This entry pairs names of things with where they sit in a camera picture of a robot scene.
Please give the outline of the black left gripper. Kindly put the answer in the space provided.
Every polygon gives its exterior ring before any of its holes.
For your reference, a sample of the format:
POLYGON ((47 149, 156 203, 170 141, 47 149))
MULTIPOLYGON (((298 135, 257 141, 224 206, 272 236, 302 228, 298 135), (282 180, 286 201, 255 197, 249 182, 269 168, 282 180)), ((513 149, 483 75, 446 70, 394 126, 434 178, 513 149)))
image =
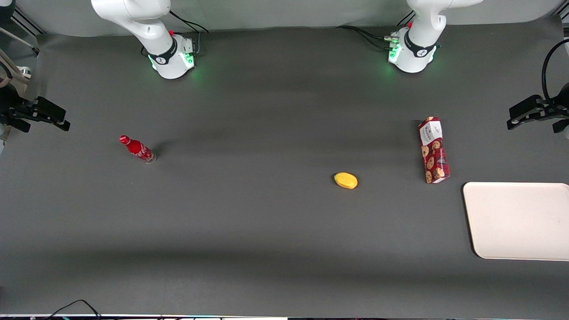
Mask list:
POLYGON ((549 107, 549 118, 560 119, 553 124, 553 132, 561 133, 569 126, 569 83, 563 85, 549 103, 540 95, 532 95, 509 108, 508 130, 518 128, 527 122, 539 121, 546 115, 549 107))

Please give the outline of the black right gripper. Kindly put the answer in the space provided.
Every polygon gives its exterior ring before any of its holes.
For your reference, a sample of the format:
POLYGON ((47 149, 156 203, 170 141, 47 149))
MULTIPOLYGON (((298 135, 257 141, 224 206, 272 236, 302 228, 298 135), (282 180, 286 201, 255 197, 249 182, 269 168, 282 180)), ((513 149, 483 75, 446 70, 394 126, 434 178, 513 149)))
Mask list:
POLYGON ((18 118, 30 120, 31 116, 36 122, 46 122, 68 132, 71 124, 65 119, 66 113, 65 109, 41 96, 33 101, 31 111, 31 100, 21 97, 12 84, 0 89, 0 123, 23 133, 28 133, 31 125, 18 118), (11 118, 14 113, 11 109, 14 109, 19 116, 11 118))

